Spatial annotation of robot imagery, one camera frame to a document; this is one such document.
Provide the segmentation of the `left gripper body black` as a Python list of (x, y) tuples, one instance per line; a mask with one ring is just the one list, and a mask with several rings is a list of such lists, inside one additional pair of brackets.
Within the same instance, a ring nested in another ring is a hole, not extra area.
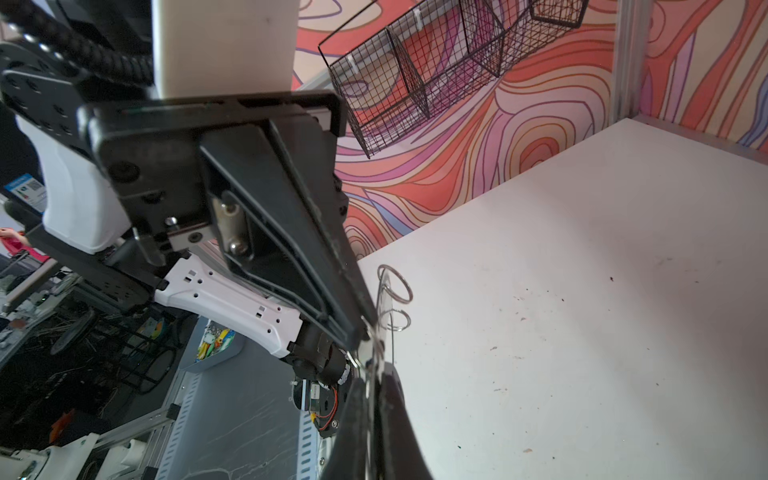
[(208, 131), (289, 116), (313, 117), (335, 138), (333, 180), (343, 224), (348, 200), (335, 174), (338, 140), (347, 111), (329, 90), (90, 102), (77, 113), (89, 153), (140, 236), (160, 250), (173, 237), (190, 243), (214, 217), (234, 219), (238, 208), (212, 197), (204, 179), (200, 139)]

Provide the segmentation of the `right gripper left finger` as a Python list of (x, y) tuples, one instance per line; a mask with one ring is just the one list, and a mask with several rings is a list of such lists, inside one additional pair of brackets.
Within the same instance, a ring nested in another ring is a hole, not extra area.
[(322, 471), (322, 480), (366, 478), (370, 424), (367, 383), (363, 379), (355, 379), (352, 381), (330, 459)]

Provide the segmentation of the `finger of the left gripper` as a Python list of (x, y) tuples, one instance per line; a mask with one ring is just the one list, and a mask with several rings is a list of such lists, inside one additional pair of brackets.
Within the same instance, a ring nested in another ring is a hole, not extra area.
[(346, 350), (366, 339), (366, 292), (358, 269), (321, 279), (301, 269), (241, 269), (239, 278), (271, 298), (265, 317), (249, 320), (243, 334), (276, 358), (289, 355), (302, 326), (318, 328)]
[[(227, 266), (301, 269), (321, 279), (358, 269), (333, 180), (334, 136), (311, 116), (289, 116), (206, 132), (200, 151), (212, 197), (234, 204), (214, 217)], [(375, 317), (366, 292), (366, 319)]]

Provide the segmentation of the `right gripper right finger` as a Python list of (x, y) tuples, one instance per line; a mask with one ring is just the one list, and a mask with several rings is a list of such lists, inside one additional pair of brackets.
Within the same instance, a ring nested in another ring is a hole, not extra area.
[(409, 419), (396, 368), (385, 363), (377, 398), (381, 479), (432, 479)]

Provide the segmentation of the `metal keyring disc yellow handle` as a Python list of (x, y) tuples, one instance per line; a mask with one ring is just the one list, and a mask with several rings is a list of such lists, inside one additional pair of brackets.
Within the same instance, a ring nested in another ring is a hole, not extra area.
[(364, 479), (378, 479), (375, 452), (375, 414), (377, 390), (388, 363), (395, 363), (395, 333), (408, 329), (410, 315), (403, 309), (414, 299), (405, 278), (392, 266), (381, 264), (377, 268), (376, 317), (373, 322), (363, 318), (368, 339), (357, 350), (348, 352), (347, 358), (363, 387), (363, 459)]

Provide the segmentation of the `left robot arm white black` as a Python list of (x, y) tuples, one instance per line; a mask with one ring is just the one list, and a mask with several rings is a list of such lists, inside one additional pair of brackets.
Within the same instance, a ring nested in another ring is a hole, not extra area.
[(215, 319), (326, 386), (374, 385), (376, 312), (335, 174), (347, 112), (295, 91), (297, 1), (5, 1), (1, 95), (50, 144), (44, 224), (76, 254), (126, 236), (158, 303)]

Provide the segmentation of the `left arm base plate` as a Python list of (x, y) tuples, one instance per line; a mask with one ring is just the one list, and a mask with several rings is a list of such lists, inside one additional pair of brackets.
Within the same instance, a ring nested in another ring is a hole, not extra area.
[(319, 381), (296, 377), (291, 381), (291, 389), (295, 407), (309, 414), (320, 437), (335, 436), (341, 426), (350, 382), (328, 386)]

